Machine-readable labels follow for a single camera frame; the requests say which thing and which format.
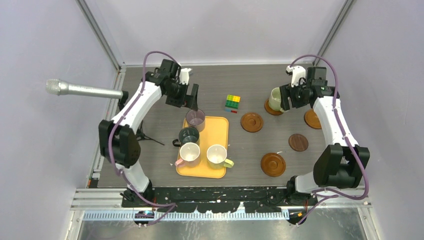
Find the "brown wooden coaster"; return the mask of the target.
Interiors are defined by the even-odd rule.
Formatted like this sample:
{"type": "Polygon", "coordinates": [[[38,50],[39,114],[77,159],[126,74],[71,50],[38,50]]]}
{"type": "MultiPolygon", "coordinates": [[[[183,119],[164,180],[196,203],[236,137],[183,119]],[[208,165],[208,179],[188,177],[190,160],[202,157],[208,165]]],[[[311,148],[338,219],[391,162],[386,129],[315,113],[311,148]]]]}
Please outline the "brown wooden coaster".
{"type": "Polygon", "coordinates": [[[277,110],[273,110],[273,109],[269,106],[269,99],[267,99],[267,100],[265,101],[265,103],[264,103],[264,108],[265,108],[265,110],[266,110],[266,112],[267,112],[268,114],[273,115],[273,116],[280,116],[280,115],[282,115],[282,114],[283,114],[283,112],[281,112],[281,111],[277,111],[277,110]]]}
{"type": "Polygon", "coordinates": [[[263,128],[264,120],[258,113],[247,112],[241,117],[240,124],[245,131],[256,133],[263,128]]]}
{"type": "Polygon", "coordinates": [[[270,152],[262,157],[260,167],[267,176],[279,177],[285,172],[287,165],[281,155],[270,152]]]}
{"type": "Polygon", "coordinates": [[[321,129],[322,128],[320,120],[319,120],[317,114],[314,112],[313,109],[309,109],[308,111],[306,111],[303,118],[304,118],[305,123],[309,127],[313,128],[313,129],[321,129]]]}

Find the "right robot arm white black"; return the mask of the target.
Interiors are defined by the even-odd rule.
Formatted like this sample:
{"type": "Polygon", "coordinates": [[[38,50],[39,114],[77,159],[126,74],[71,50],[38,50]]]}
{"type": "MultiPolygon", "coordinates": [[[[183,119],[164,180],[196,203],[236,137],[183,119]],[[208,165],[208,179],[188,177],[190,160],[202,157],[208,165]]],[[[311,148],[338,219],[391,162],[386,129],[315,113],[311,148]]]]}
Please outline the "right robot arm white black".
{"type": "Polygon", "coordinates": [[[328,85],[327,69],[293,65],[286,68],[286,73],[291,82],[279,87],[282,110],[309,105],[320,122],[326,145],[312,172],[293,176],[287,182],[287,202],[299,205],[315,193],[338,194],[340,190],[357,188],[370,151],[359,145],[347,127],[340,95],[336,87],[328,85]]]}

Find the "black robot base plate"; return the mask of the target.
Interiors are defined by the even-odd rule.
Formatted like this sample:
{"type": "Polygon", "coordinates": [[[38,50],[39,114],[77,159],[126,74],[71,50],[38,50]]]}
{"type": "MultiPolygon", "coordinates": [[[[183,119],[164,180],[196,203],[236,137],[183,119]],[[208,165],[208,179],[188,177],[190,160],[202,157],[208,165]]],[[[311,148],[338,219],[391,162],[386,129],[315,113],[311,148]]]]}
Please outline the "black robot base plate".
{"type": "Polygon", "coordinates": [[[279,207],[311,209],[317,203],[312,197],[306,199],[289,194],[281,186],[226,186],[226,187],[156,187],[145,198],[156,205],[154,210],[164,213],[234,213],[244,207],[247,213],[276,213],[279,207]]]}

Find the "dark walnut coaster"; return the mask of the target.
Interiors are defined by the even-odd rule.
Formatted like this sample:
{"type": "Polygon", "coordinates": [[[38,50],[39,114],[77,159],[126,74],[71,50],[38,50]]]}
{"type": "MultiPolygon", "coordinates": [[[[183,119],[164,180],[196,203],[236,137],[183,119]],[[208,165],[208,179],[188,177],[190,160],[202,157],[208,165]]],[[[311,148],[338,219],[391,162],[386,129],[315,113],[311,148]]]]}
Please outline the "dark walnut coaster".
{"type": "Polygon", "coordinates": [[[288,144],[294,151],[297,152],[304,152],[309,147],[308,139],[299,133],[292,134],[288,138],[288,144]]]}

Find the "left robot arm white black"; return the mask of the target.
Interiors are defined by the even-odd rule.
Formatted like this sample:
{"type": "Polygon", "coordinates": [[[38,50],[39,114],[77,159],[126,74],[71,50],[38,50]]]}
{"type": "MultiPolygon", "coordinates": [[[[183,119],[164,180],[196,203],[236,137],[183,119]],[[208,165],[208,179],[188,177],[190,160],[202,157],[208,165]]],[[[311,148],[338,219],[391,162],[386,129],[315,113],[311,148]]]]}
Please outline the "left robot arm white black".
{"type": "Polygon", "coordinates": [[[113,166],[115,173],[127,184],[123,195],[148,207],[154,199],[152,181],[140,164],[141,146],[137,133],[153,105],[166,97],[166,104],[174,107],[198,109],[198,84],[188,93],[191,68],[183,68],[176,61],[164,59],[154,71],[143,71],[136,93],[110,120],[98,125],[100,154],[113,166]]]}

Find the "mauve mug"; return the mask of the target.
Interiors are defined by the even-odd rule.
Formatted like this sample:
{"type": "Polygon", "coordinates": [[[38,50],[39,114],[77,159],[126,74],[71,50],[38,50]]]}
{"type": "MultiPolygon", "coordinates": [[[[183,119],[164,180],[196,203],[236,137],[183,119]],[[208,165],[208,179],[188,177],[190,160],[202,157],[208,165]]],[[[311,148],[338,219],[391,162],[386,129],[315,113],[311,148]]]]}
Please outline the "mauve mug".
{"type": "Polygon", "coordinates": [[[206,115],[201,110],[189,110],[185,116],[185,120],[190,127],[196,128],[199,132],[202,132],[206,125],[206,115]]]}

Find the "yellow tray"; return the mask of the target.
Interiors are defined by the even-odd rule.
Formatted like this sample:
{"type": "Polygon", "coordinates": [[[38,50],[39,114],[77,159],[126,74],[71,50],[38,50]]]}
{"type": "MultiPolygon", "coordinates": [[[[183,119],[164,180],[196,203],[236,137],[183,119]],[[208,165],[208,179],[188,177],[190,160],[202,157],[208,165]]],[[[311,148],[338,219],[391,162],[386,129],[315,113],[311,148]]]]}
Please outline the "yellow tray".
{"type": "Polygon", "coordinates": [[[226,168],[214,169],[207,159],[207,150],[212,145],[228,146],[229,121],[222,116],[206,116],[204,129],[199,133],[200,162],[197,166],[177,166],[181,176],[220,179],[225,176],[226,168]]]}

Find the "light green mug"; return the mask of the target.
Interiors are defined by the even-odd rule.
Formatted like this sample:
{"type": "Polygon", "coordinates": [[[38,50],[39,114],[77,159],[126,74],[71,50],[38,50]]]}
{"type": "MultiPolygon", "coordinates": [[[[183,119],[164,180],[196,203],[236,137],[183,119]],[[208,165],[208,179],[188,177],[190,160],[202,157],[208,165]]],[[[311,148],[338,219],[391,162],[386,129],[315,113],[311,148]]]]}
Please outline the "light green mug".
{"type": "Polygon", "coordinates": [[[284,113],[285,110],[281,107],[282,95],[279,87],[272,89],[270,96],[268,98],[268,106],[276,112],[284,113]]]}

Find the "cream yellow mug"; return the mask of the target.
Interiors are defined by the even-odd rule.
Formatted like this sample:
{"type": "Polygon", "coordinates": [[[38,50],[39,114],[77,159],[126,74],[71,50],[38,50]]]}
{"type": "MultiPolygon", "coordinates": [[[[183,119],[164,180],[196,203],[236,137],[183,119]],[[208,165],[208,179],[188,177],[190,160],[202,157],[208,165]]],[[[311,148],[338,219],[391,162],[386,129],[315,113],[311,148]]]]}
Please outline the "cream yellow mug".
{"type": "Polygon", "coordinates": [[[228,159],[227,156],[227,149],[220,144],[214,144],[206,151],[207,162],[215,170],[234,166],[234,162],[228,159]]]}

